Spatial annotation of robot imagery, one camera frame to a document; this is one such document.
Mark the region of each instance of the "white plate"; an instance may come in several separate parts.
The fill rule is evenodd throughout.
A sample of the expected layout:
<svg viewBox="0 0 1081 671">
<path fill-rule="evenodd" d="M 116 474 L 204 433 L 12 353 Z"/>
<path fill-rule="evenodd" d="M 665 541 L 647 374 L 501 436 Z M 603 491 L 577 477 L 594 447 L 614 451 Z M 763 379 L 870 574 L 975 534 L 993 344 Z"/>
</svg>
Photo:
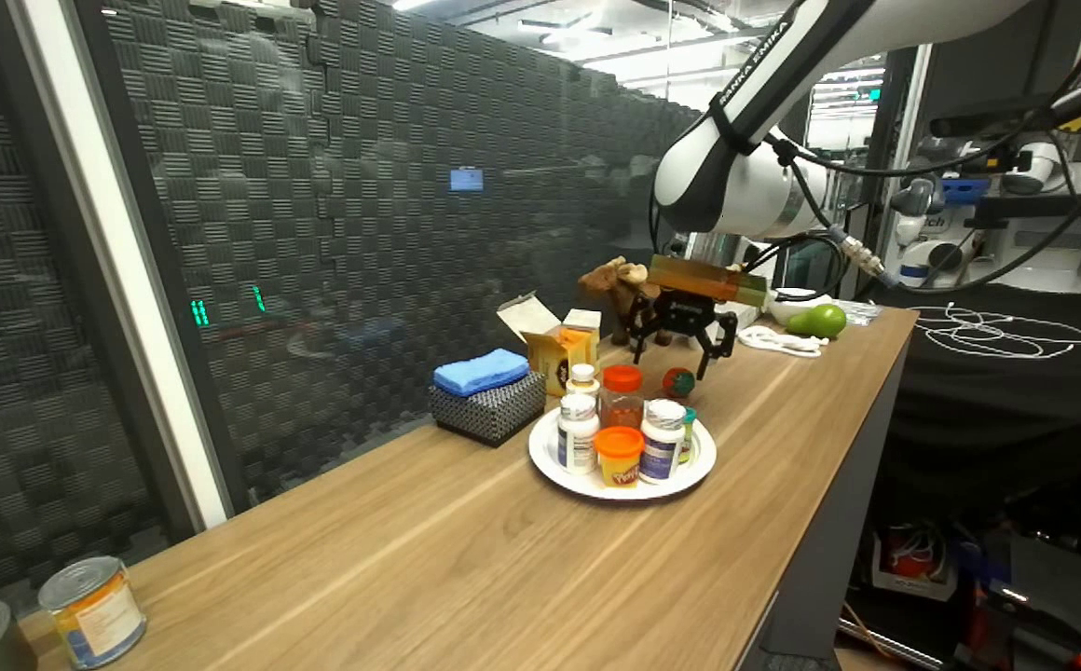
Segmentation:
<svg viewBox="0 0 1081 671">
<path fill-rule="evenodd" d="M 695 488 L 702 477 L 709 477 L 717 471 L 717 436 L 695 422 L 695 458 L 674 467 L 674 474 L 669 479 L 650 479 L 642 477 L 632 488 L 611 488 L 603 484 L 594 471 L 589 474 L 573 474 L 556 458 L 556 410 L 550 410 L 545 416 L 537 416 L 533 433 L 530 433 L 530 458 L 533 467 L 561 488 L 573 491 L 573 494 L 589 494 L 589 499 L 665 499 L 665 494 L 680 494 L 686 488 Z"/>
</svg>

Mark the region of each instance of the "wooden countertop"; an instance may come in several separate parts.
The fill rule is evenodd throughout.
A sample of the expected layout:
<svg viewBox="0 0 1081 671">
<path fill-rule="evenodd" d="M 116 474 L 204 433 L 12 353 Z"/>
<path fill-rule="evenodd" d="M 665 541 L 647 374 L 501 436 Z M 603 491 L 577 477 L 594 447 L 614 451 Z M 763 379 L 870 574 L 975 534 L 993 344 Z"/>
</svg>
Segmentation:
<svg viewBox="0 0 1081 671">
<path fill-rule="evenodd" d="M 422 423 L 132 571 L 132 667 L 730 667 L 909 344 L 886 309 L 801 363 L 734 346 L 695 386 L 719 463 L 665 502 L 550 484 L 522 428 Z M 696 365 L 652 346 L 647 368 Z M 68 667 L 48 617 L 24 621 Z"/>
</svg>

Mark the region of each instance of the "yellow box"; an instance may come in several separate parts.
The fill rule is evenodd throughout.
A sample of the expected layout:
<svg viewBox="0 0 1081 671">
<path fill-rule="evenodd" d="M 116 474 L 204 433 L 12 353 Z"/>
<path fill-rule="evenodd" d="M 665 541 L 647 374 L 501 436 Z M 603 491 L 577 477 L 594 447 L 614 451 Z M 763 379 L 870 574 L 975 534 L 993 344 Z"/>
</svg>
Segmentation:
<svg viewBox="0 0 1081 671">
<path fill-rule="evenodd" d="M 530 368 L 545 375 L 545 395 L 568 395 L 569 365 L 601 356 L 601 314 L 569 309 L 568 319 L 522 294 L 501 304 L 501 319 L 526 344 Z"/>
</svg>

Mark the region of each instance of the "glass jar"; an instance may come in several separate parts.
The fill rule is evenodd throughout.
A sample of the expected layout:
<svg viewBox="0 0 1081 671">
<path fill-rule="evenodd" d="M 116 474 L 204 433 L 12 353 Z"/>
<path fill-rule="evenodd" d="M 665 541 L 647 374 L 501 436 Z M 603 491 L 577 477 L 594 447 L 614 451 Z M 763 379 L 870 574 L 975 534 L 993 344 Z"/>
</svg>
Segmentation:
<svg viewBox="0 0 1081 671">
<path fill-rule="evenodd" d="M 608 365 L 601 379 L 601 423 L 632 423 L 647 422 L 647 374 L 639 365 Z"/>
</svg>

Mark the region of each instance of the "jar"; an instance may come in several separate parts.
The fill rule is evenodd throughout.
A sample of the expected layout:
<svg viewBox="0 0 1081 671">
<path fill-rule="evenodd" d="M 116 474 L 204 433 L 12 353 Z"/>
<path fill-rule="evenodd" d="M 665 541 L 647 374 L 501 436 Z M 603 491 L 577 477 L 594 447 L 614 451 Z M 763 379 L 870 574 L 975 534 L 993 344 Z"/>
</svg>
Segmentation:
<svg viewBox="0 0 1081 671">
<path fill-rule="evenodd" d="M 594 458 L 603 484 L 628 488 L 642 477 L 647 433 L 634 423 L 608 423 L 594 436 Z"/>
<path fill-rule="evenodd" d="M 642 428 L 647 422 L 647 374 L 639 365 L 608 365 L 601 385 L 601 422 Z"/>
<path fill-rule="evenodd" d="M 652 479 L 669 479 L 680 463 L 680 447 L 686 436 L 686 406 L 670 399 L 647 402 L 647 456 L 642 474 Z"/>
<path fill-rule="evenodd" d="M 594 463 L 594 436 L 601 433 L 601 415 L 597 415 L 597 399 L 594 395 L 565 395 L 561 410 L 556 410 L 556 458 L 568 471 L 589 474 Z"/>
<path fill-rule="evenodd" d="M 597 395 L 601 392 L 601 379 L 594 374 L 594 365 L 569 365 L 569 379 L 568 379 L 568 392 L 586 392 L 586 395 Z"/>
</svg>

